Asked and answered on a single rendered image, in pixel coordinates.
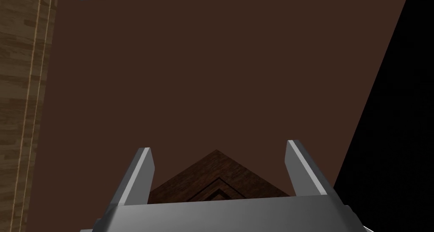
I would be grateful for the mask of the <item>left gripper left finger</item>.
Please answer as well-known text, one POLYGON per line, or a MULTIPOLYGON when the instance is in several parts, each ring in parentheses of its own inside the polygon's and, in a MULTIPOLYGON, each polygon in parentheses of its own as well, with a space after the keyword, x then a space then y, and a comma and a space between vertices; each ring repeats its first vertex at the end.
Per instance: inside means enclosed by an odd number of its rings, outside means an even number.
POLYGON ((112 206, 147 204, 154 172, 151 149, 139 148, 113 196, 112 206))

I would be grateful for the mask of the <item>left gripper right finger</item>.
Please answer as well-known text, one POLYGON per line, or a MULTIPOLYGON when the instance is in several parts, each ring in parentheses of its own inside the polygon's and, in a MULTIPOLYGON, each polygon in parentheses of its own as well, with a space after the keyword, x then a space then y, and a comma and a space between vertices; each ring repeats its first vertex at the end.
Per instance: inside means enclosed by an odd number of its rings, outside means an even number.
POLYGON ((287 141, 284 162, 296 196, 319 196, 327 194, 301 150, 293 140, 287 141))

